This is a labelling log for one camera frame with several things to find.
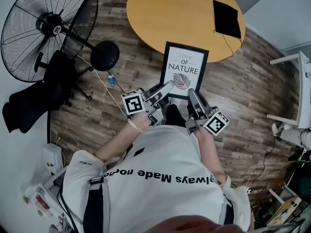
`round wooden table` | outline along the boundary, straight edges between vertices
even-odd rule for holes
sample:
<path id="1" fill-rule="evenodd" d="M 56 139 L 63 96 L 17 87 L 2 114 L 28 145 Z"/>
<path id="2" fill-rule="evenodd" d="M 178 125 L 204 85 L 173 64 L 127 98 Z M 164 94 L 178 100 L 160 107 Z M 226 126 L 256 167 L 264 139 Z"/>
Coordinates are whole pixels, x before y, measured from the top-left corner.
<path id="1" fill-rule="evenodd" d="M 238 10 L 242 41 L 243 14 L 234 0 L 217 0 Z M 239 39 L 214 32 L 213 0 L 128 0 L 127 17 L 136 34 L 150 47 L 164 53 L 167 41 L 209 50 L 207 62 L 218 62 L 235 53 Z"/>

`person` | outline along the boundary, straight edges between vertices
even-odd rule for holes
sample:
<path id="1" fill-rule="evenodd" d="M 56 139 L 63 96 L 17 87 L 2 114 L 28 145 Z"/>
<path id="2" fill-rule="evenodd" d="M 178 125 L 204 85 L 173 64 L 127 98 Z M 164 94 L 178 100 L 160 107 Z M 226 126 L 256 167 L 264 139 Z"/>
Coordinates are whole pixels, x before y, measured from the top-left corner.
<path id="1" fill-rule="evenodd" d="M 240 233 L 251 229 L 245 187 L 229 188 L 228 200 L 224 199 L 227 176 L 213 136 L 202 127 L 188 135 L 175 104 L 167 108 L 165 125 L 150 124 L 145 112 L 135 114 L 94 155 L 84 150 L 74 153 L 62 190 L 73 215 L 71 226 L 74 223 L 80 233 Z M 105 163 L 124 153 L 122 161 L 108 170 Z M 91 198 L 90 180 L 95 177 L 103 177 L 103 183 L 97 187 L 99 197 Z M 229 224 L 220 225 L 224 203 L 234 213 Z"/>

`pedestal fan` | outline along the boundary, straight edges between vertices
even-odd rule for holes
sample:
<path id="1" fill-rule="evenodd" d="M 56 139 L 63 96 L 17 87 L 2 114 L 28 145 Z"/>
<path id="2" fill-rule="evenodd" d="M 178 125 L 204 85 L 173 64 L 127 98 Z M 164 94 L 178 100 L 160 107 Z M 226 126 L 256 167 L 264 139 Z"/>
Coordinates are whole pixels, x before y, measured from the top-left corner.
<path id="1" fill-rule="evenodd" d="M 78 52 L 92 49 L 91 63 L 100 71 L 111 69 L 119 48 L 111 41 L 88 43 L 97 18 L 98 0 L 17 0 L 6 18 L 1 36 L 5 67 L 24 82 L 43 80 L 47 64 L 71 40 Z"/>

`ar tag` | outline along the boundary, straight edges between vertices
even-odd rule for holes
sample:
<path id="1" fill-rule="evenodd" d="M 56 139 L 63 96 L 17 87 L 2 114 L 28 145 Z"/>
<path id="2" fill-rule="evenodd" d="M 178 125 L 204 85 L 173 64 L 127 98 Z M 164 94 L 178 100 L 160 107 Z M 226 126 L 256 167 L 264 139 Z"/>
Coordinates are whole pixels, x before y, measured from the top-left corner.
<path id="1" fill-rule="evenodd" d="M 214 136 L 217 136 L 229 122 L 229 119 L 222 112 L 218 111 L 203 125 L 203 127 Z"/>
<path id="2" fill-rule="evenodd" d="M 126 113 L 132 115 L 145 111 L 141 94 L 138 91 L 130 91 L 121 95 Z"/>

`bracelet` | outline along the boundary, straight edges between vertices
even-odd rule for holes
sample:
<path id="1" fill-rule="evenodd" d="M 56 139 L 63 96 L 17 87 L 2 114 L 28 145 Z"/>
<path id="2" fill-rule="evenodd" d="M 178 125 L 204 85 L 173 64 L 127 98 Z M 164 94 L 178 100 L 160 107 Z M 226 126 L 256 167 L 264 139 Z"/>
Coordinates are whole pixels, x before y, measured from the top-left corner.
<path id="1" fill-rule="evenodd" d="M 144 132 L 145 132 L 144 130 L 141 130 L 139 127 L 137 127 L 137 126 L 131 121 L 131 119 L 128 119 L 127 121 L 128 121 L 128 123 L 129 123 L 134 129 L 138 130 L 140 133 L 144 133 Z"/>

